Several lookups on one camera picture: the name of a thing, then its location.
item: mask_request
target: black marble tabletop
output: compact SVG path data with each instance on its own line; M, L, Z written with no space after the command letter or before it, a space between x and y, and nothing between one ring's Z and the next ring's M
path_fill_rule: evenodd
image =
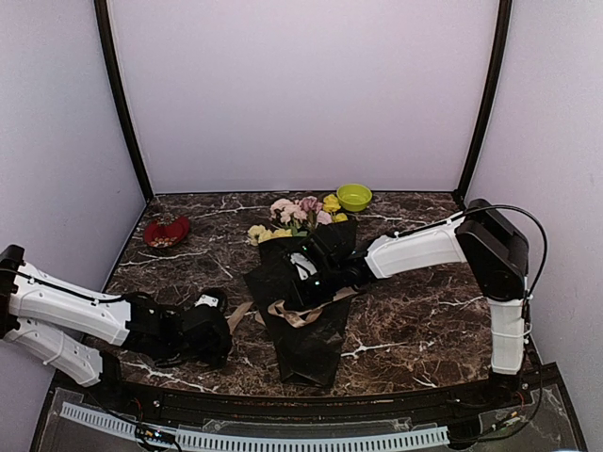
M259 264L247 238L254 224L269 225L269 206L307 193L228 193L156 197L140 221L108 286L120 294L144 291L160 303L189 306L206 287L222 287L230 314L251 301L242 275ZM457 211L445 193L375 193L355 215L359 239L405 230ZM142 235L162 214L190 219L190 233L170 249L152 249ZM341 362L330 389L282 384L272 342L245 315L228 364L154 368L145 356L88 338L122 362L127 380L166 388L239 396L362 396L450 386L487 378L491 356L488 306L467 265L423 268L373 284L351 303Z

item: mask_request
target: perforated white strip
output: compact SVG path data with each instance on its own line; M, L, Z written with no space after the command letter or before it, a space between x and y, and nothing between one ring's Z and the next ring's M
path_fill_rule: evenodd
M134 426L104 412L65 402L61 417L105 433L134 441ZM161 428L176 434L183 450L191 452L398 452L449 444L446 427L354 438L251 438Z

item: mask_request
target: bowl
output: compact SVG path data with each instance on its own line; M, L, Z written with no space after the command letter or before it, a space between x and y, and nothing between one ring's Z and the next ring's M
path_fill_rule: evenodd
M348 212L361 212L367 208L373 193L360 184L347 184L337 189L337 198Z

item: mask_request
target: white wall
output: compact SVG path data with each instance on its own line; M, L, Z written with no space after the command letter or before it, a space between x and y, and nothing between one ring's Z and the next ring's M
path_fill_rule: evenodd
M110 3L156 192L458 184L497 1Z
M144 201L112 102L93 3L2 2L0 249L102 288ZM50 369L0 343L0 450L28 450Z
M515 2L469 197L526 207L545 224L534 336L544 360L558 362L591 450L603 450L601 42L601 2ZM534 268L540 242L530 232Z

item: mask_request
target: black pole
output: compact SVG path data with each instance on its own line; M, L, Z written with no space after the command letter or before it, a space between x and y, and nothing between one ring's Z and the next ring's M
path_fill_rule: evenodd
M134 134L132 119L130 118L130 110L125 101L125 93L123 92L122 78L120 69L117 63L117 55L115 53L115 44L113 43L113 35L111 34L111 22L109 20L109 11L106 0L94 0L94 8L96 9L96 22L98 24L98 32L101 36L101 45L103 46L103 55L105 57L106 73L113 92L113 101L117 109L120 124L122 125L123 138L134 166L134 171L139 179L140 189L146 201L150 201L154 194L149 182L149 176L144 168L142 155L140 154L139 144Z
M467 195L471 179L475 172L475 167L478 164L480 157L483 138L486 134L492 105L497 93L498 77L500 76L500 68L502 67L502 58L505 53L505 43L507 42L507 33L509 32L509 21L511 19L511 6L513 0L500 0L498 4L497 28L494 35L494 43L492 45L492 55L490 55L490 66L486 76L486 84L481 96L480 113L475 124L471 144L467 159L464 162L463 174L459 181L459 186L454 190L452 196L454 200L464 207L464 198Z

